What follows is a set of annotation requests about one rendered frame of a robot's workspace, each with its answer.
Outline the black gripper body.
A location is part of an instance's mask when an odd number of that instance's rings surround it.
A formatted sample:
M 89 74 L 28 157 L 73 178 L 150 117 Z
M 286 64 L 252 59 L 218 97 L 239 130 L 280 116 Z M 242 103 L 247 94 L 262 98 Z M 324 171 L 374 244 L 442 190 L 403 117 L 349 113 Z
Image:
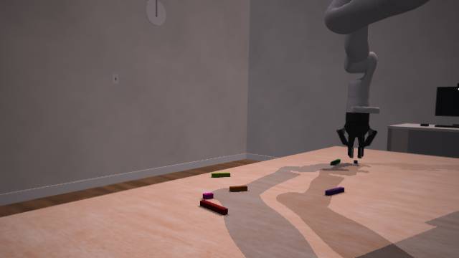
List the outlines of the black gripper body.
M 360 138 L 360 129 L 364 128 L 364 135 L 369 131 L 369 113 L 346 113 L 345 129 L 351 137 L 352 128 L 356 128 L 355 138 Z

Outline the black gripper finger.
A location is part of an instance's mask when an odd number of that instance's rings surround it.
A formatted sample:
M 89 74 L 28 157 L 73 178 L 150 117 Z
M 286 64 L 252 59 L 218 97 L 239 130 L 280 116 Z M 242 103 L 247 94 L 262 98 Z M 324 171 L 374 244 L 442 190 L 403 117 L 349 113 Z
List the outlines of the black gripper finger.
M 361 158 L 363 157 L 364 155 L 364 147 L 366 146 L 370 146 L 371 142 L 373 141 L 375 135 L 377 134 L 377 131 L 376 130 L 372 130 L 371 128 L 369 129 L 369 132 L 368 132 L 368 137 L 367 139 L 365 140 L 365 137 L 364 137 L 364 128 L 361 128 L 360 129 L 360 134 L 361 134 L 361 137 L 358 138 L 358 141 L 359 141 L 359 147 L 358 147 L 358 158 Z M 364 142 L 365 141 L 365 142 Z M 360 144 L 361 143 L 361 144 Z
M 346 140 L 346 138 L 344 136 L 345 130 L 346 130 L 345 127 L 340 129 L 340 130 L 338 129 L 337 133 L 338 133 L 338 135 L 339 135 L 339 137 L 341 139 L 341 142 L 344 145 L 348 146 L 348 156 L 350 158 L 353 158 L 354 157 L 354 148 L 353 148 L 353 146 L 354 146 L 354 141 L 355 141 L 355 136 L 356 136 L 356 128 L 352 128 L 351 137 L 350 136 L 348 137 L 348 142 L 347 142 L 347 140 Z

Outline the small magenta block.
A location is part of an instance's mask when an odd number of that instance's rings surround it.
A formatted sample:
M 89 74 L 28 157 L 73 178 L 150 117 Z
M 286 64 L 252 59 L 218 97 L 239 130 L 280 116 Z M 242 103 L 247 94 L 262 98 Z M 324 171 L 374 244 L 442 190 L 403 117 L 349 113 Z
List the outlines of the small magenta block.
M 203 193 L 203 199 L 213 199 L 214 194 L 213 193 Z

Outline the orange rod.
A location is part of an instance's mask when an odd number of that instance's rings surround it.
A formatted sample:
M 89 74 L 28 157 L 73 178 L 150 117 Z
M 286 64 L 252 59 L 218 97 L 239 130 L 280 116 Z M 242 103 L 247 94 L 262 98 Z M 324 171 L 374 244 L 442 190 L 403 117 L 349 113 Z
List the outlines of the orange rod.
M 247 186 L 230 186 L 229 191 L 235 192 L 235 191 L 247 191 Z

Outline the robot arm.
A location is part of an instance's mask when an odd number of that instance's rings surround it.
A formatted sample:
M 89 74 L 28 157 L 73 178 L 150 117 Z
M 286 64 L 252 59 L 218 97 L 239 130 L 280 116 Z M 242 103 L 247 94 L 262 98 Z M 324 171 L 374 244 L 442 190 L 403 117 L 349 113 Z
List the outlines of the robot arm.
M 369 24 L 390 16 L 405 13 L 422 6 L 429 0 L 333 0 L 324 15 L 326 26 L 337 34 L 345 34 L 346 57 L 344 69 L 348 73 L 365 73 L 349 82 L 347 113 L 376 113 L 370 107 L 369 93 L 372 76 L 377 66 L 377 56 L 369 52 Z M 340 8 L 339 8 L 340 7 Z M 357 31 L 358 30 L 358 31 Z

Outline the purple rod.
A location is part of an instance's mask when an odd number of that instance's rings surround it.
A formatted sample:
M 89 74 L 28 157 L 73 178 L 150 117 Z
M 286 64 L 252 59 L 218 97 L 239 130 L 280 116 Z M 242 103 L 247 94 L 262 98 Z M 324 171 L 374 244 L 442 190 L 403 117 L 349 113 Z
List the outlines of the purple rod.
M 332 196 L 332 195 L 343 193 L 343 192 L 344 192 L 344 188 L 343 187 L 338 187 L 338 188 L 333 188 L 333 189 L 326 190 L 325 191 L 325 195 Z

